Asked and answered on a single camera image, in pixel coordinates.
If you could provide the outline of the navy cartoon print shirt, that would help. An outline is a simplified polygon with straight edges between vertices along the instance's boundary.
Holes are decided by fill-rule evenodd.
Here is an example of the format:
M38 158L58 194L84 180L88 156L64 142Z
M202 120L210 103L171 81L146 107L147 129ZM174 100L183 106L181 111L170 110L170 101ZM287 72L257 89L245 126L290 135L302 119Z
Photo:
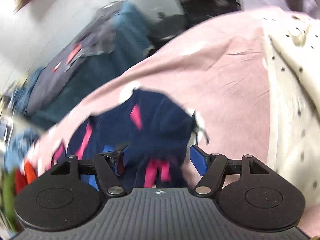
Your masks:
M76 155L92 159L99 153L121 151L126 191L134 187L186 187L182 165L191 137L204 129L166 95L137 89L121 105L89 116L74 132L68 146L61 144L52 164Z

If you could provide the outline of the red orange folded clothes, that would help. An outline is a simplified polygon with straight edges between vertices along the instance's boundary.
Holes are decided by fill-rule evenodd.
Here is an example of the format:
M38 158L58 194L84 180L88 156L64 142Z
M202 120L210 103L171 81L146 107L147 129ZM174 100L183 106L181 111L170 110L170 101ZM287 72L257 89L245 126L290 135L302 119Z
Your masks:
M18 194L24 187L38 178L35 169L28 161L24 164L24 172L22 173L20 170L15 170L14 175L16 194Z

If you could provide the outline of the teal blanket with grey clothes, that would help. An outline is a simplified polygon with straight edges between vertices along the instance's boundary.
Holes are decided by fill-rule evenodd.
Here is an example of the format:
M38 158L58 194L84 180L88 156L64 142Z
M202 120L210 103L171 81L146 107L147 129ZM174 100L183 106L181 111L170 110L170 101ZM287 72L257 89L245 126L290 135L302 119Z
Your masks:
M42 129L65 117L83 98L147 57L149 24L129 1L97 11L93 20L45 68L15 90L12 108Z

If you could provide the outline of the cream dotted garment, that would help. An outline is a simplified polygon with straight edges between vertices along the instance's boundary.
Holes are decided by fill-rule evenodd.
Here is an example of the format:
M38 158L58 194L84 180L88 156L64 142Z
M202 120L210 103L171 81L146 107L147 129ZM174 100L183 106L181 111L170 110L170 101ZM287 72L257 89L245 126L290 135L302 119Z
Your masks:
M270 85L267 165L319 205L319 20L282 12L263 22Z

